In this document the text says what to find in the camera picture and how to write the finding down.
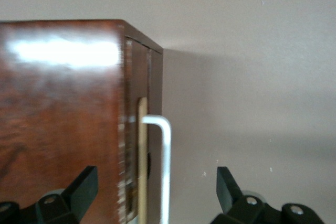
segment brown cabinet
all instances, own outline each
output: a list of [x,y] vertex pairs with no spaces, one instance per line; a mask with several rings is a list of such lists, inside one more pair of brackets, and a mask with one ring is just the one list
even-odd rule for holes
[[96,165],[82,223],[132,219],[137,103],[161,114],[162,52],[122,20],[0,23],[0,201],[27,207]]

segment gray wall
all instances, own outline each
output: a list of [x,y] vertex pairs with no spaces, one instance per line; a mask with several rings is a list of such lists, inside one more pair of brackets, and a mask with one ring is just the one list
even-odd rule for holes
[[336,220],[336,0],[0,0],[0,19],[122,18],[165,50],[171,223],[209,223],[216,167]]

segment glossy wood surface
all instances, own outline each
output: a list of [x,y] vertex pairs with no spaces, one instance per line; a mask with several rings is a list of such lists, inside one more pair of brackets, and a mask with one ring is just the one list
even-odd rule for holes
[[26,207],[97,165],[99,192],[81,223],[125,222],[126,119],[149,89],[148,48],[136,43],[124,59],[127,27],[135,30],[121,20],[0,24],[0,201]]

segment metal handle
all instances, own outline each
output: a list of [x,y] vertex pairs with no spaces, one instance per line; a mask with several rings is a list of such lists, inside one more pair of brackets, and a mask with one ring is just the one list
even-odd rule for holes
[[167,118],[160,115],[146,115],[142,118],[142,123],[158,125],[162,131],[160,224],[168,224],[172,128]]

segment bolt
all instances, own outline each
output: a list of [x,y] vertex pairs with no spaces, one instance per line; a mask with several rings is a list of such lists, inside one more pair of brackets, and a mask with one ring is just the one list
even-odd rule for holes
[[4,203],[2,206],[0,206],[0,212],[4,212],[10,208],[12,204],[10,203]]
[[44,204],[49,204],[53,203],[55,201],[55,196],[48,197],[45,201]]
[[302,208],[301,207],[298,207],[298,206],[291,206],[290,207],[290,210],[292,210],[292,212],[294,213],[294,214],[297,214],[297,215],[303,215],[303,210],[302,210]]
[[257,201],[255,198],[253,198],[253,197],[247,197],[247,198],[246,198],[246,201],[247,201],[247,203],[249,203],[250,205],[256,205],[256,204],[258,203],[258,201]]

